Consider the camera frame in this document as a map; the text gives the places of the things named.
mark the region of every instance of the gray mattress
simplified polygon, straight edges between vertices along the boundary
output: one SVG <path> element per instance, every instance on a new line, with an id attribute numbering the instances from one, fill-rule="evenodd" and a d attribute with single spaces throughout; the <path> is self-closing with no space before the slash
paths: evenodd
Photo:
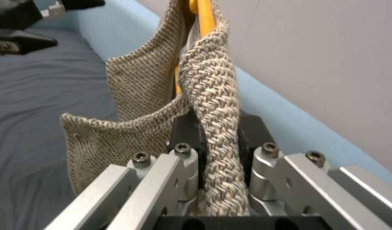
<path id="1" fill-rule="evenodd" d="M 116 120 L 104 62 L 71 32 L 59 46 L 0 57 L 0 230 L 43 229 L 74 198 L 64 112 Z"/>

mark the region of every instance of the hex socket screw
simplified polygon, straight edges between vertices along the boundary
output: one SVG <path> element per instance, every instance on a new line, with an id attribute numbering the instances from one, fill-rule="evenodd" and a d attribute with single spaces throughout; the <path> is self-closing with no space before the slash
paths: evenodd
<path id="1" fill-rule="evenodd" d="M 147 152 L 138 152 L 132 158 L 135 168 L 142 169 L 150 165 L 150 155 Z"/>
<path id="2" fill-rule="evenodd" d="M 189 143 L 179 143 L 175 145 L 174 151 L 176 156 L 185 159 L 191 154 L 191 146 Z"/>
<path id="3" fill-rule="evenodd" d="M 280 153 L 280 149 L 274 142 L 265 142 L 262 145 L 261 153 L 268 158 L 277 158 Z"/>
<path id="4" fill-rule="evenodd" d="M 319 168 L 322 168 L 325 164 L 326 158 L 325 155 L 321 152 L 310 150 L 305 154 L 305 156 Z"/>

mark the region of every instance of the black plastic part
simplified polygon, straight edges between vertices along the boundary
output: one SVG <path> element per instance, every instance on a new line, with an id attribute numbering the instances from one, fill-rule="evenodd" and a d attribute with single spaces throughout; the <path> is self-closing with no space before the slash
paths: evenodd
<path id="1" fill-rule="evenodd" d="M 206 168 L 206 137 L 193 110 L 175 118 L 170 135 L 168 152 L 174 149 L 176 144 L 183 142 L 189 143 L 199 154 L 199 188 L 203 188 L 202 172 Z"/>
<path id="2" fill-rule="evenodd" d="M 19 53 L 4 54 L 27 54 L 29 52 L 45 49 L 58 45 L 58 42 L 50 37 L 38 34 L 26 33 L 21 30 L 0 29 L 0 41 L 10 41 L 20 47 Z"/>
<path id="3" fill-rule="evenodd" d="M 330 230 L 321 217 L 160 216 L 154 230 Z"/>
<path id="4" fill-rule="evenodd" d="M 206 138 L 203 128 L 192 110 L 177 117 L 173 123 L 168 152 L 178 143 L 186 142 L 199 154 L 199 188 L 203 188 L 203 172 L 206 166 Z M 254 150 L 265 142 L 275 142 L 261 117 L 241 111 L 238 124 L 238 146 L 244 170 L 244 181 L 250 183 Z"/>
<path id="5" fill-rule="evenodd" d="M 23 30 L 43 16 L 33 0 L 0 0 L 0 28 Z"/>
<path id="6" fill-rule="evenodd" d="M 254 150 L 265 142 L 274 142 L 261 117 L 241 111 L 238 123 L 238 148 L 244 169 L 244 182 L 250 184 Z"/>
<path id="7" fill-rule="evenodd" d="M 65 10 L 83 10 L 105 5 L 104 0 L 61 0 Z"/>

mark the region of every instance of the braided fabric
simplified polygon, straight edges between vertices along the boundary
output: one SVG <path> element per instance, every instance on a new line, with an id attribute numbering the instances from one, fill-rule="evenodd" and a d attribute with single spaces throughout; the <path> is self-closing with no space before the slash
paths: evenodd
<path id="1" fill-rule="evenodd" d="M 239 104 L 234 66 L 226 49 L 228 25 L 217 28 L 181 56 L 180 85 L 207 139 L 206 213 L 247 215 L 248 200 L 238 156 Z"/>
<path id="2" fill-rule="evenodd" d="M 183 19 L 188 16 L 188 6 L 184 2 L 188 1 L 169 2 L 158 31 L 148 43 L 106 62 L 120 122 L 62 115 L 70 181 L 79 194 L 109 164 L 126 165 L 138 151 L 155 157 L 166 152 L 174 118 L 192 107 L 203 126 L 208 149 L 205 186 L 200 193 L 200 203 L 205 206 L 199 213 L 248 215 L 237 145 L 237 85 L 226 48 L 228 24 L 215 0 L 212 7 L 217 26 L 202 39 L 196 36 L 197 23 L 193 26 L 189 49 L 179 61 L 183 95 L 166 104 L 176 58 L 186 40 Z"/>

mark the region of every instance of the yellow handle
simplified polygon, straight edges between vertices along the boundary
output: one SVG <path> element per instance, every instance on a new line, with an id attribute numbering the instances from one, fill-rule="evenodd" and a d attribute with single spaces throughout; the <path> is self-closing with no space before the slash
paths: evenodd
<path id="1" fill-rule="evenodd" d="M 189 0 L 190 11 L 199 15 L 200 36 L 204 37 L 215 28 L 214 15 L 210 0 Z M 181 92 L 177 81 L 179 79 L 179 68 L 175 67 L 176 95 Z"/>

